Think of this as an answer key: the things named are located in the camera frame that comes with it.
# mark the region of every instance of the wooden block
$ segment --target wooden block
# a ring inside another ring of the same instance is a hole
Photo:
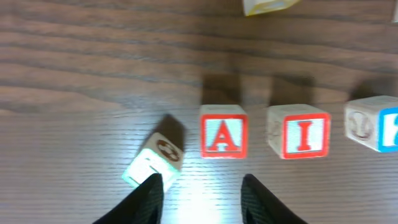
[[[202,105],[202,158],[244,159],[248,153],[248,116],[238,105]]]
[[[154,133],[124,171],[122,178],[136,188],[150,175],[162,174],[166,192],[180,175],[183,152],[160,133]]]
[[[253,16],[266,12],[286,9],[299,0],[243,0],[244,14]]]
[[[346,136],[377,152],[398,151],[398,98],[374,96],[349,101]]]
[[[281,159],[325,157],[329,151],[330,115],[310,105],[270,106],[268,143]]]

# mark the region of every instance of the block with yellow edge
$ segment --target block with yellow edge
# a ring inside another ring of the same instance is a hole
[[[256,14],[286,9],[300,0],[243,0],[244,14],[253,16]]]

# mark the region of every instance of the brown wood grain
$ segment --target brown wood grain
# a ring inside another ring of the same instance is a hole
[[[304,0],[255,17],[241,0],[0,6],[0,223],[93,222],[131,191],[121,174],[167,114],[186,153],[163,223],[241,223],[246,173],[311,224],[397,223],[398,154],[343,133],[347,100],[398,96],[393,0]],[[203,100],[248,112],[247,159],[200,159]],[[280,160],[265,138],[273,103],[331,113],[330,155]]]

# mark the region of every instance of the red letter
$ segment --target red letter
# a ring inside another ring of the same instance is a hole
[[[298,124],[301,127],[301,144],[297,149],[299,151],[306,151],[311,149],[311,147],[308,145],[308,129],[311,124],[311,121],[300,122]]]
[[[238,147],[234,145],[231,135],[229,134],[228,128],[224,121],[221,122],[220,129],[216,134],[213,145],[208,149],[209,151],[219,151],[224,149],[225,151],[237,151]]]

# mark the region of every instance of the blue and white block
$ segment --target blue and white block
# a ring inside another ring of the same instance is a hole
[[[164,192],[181,172],[183,152],[160,133],[154,133],[124,171],[122,178],[134,189],[155,173],[162,174]]]
[[[398,151],[398,98],[374,96],[349,101],[346,136],[377,152]]]

